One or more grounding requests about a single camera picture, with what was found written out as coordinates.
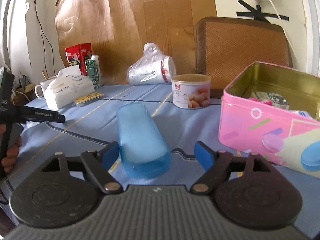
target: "can label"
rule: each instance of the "can label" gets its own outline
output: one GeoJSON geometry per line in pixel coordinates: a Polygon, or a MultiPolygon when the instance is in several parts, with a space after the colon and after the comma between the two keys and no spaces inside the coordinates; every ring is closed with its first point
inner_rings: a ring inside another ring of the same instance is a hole
{"type": "Polygon", "coordinates": [[[168,82],[166,81],[166,76],[163,75],[164,71],[167,70],[164,69],[162,60],[136,67],[130,73],[129,83],[153,84],[168,82]]]}
{"type": "Polygon", "coordinates": [[[173,103],[181,108],[195,109],[209,105],[210,84],[182,85],[172,83],[173,103]]]}

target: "red box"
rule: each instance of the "red box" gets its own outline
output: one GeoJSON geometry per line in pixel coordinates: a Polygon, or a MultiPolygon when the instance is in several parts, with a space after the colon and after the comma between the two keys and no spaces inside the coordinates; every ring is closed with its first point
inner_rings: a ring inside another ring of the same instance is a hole
{"type": "Polygon", "coordinates": [[[82,43],[66,48],[69,66],[79,65],[81,73],[86,76],[85,60],[91,59],[92,49],[90,43],[82,43]]]}

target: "pink box pattern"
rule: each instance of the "pink box pattern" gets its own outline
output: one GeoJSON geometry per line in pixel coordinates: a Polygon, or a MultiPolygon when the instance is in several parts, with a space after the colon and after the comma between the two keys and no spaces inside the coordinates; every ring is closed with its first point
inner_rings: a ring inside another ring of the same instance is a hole
{"type": "Polygon", "coordinates": [[[320,122],[230,95],[227,90],[231,85],[225,88],[221,101],[219,141],[242,152],[260,153],[273,163],[320,178],[320,122]],[[313,170],[301,163],[305,151],[312,151],[312,161],[319,164],[313,170]]]}

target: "paper cup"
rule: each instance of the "paper cup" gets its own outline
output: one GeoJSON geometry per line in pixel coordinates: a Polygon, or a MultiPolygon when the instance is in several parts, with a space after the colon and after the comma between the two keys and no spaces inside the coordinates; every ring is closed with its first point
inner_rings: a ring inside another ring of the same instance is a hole
{"type": "Polygon", "coordinates": [[[166,56],[157,61],[137,65],[127,74],[127,81],[132,85],[152,85],[170,83],[175,76],[175,64],[171,57],[166,56]]]}
{"type": "Polygon", "coordinates": [[[171,79],[173,103],[180,108],[199,109],[209,105],[211,78],[200,74],[178,75],[171,79]]]}

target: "pink tin box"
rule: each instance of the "pink tin box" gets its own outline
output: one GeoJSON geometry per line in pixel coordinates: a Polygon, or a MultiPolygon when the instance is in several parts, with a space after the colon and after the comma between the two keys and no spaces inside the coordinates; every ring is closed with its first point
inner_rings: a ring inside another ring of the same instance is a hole
{"type": "Polygon", "coordinates": [[[255,62],[225,89],[219,141],[242,152],[320,178],[320,78],[291,68],[255,62]],[[289,110],[248,100],[252,92],[282,95],[289,110]]]}

